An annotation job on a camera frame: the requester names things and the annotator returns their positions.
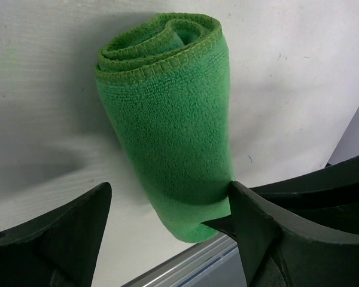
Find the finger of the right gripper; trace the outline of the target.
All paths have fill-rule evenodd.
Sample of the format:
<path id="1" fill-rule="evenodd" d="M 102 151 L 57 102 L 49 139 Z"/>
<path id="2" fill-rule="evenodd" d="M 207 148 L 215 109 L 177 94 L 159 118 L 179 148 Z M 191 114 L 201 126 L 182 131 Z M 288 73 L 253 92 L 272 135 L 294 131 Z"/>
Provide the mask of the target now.
<path id="1" fill-rule="evenodd" d="M 235 226 L 233 224 L 233 219 L 231 215 L 205 221 L 203 222 L 203 225 L 213 228 L 218 232 L 229 236 L 231 239 L 237 239 Z"/>

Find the green microfiber towel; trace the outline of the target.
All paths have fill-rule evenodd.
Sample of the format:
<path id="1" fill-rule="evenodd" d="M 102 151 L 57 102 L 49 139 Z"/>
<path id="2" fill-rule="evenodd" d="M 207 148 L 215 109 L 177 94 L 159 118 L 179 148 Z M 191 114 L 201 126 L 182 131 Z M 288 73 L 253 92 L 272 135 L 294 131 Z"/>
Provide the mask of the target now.
<path id="1" fill-rule="evenodd" d="M 153 209 L 178 240 L 230 214 L 229 50 L 205 14 L 159 13 L 98 53 L 99 98 Z"/>

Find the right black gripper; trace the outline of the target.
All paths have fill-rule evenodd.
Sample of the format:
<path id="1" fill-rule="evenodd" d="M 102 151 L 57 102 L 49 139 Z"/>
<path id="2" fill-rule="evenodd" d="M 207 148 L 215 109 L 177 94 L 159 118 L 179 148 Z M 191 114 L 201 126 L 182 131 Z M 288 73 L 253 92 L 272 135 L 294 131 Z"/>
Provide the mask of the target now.
<path id="1" fill-rule="evenodd" d="M 248 286 L 359 286 L 359 155 L 229 199 Z"/>

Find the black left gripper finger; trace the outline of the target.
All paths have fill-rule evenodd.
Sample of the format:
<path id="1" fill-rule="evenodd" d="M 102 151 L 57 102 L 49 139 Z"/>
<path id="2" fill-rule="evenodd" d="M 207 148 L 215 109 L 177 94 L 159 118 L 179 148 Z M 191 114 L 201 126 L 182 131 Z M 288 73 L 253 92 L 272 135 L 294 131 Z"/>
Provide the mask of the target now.
<path id="1" fill-rule="evenodd" d="M 0 231 L 0 286 L 91 286 L 111 197 L 104 182 Z"/>

